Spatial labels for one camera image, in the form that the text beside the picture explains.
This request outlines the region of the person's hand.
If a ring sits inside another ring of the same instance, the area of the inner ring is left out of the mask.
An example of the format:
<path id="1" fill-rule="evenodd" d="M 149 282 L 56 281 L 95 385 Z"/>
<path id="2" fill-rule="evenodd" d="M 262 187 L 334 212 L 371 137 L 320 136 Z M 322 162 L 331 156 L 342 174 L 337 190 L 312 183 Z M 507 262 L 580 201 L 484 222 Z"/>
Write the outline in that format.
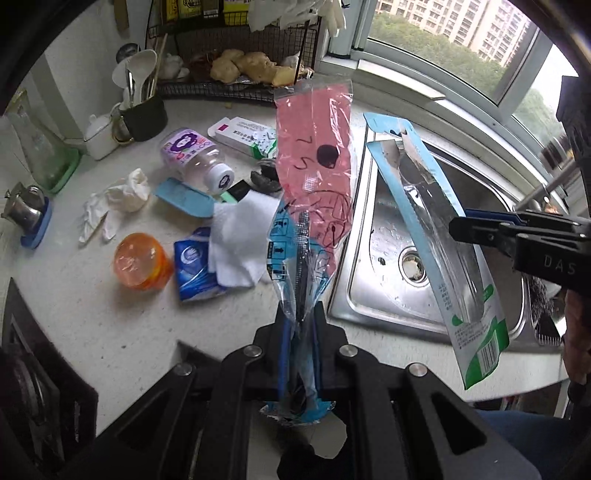
<path id="1" fill-rule="evenodd" d="M 585 385 L 590 374 L 590 300 L 569 290 L 565 297 L 565 318 L 565 368 L 573 382 Z"/>

